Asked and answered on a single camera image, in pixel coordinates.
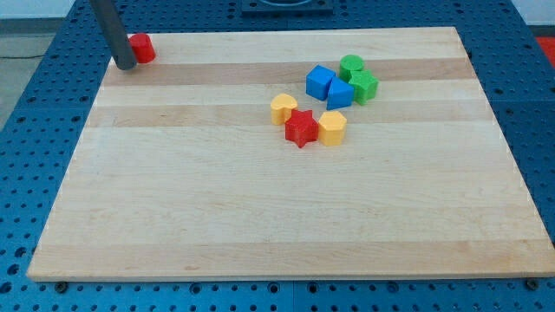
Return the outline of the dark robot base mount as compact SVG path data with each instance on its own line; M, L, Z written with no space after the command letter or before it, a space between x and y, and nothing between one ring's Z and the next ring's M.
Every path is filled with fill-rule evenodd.
M259 14L332 13L334 0L241 0L243 16Z

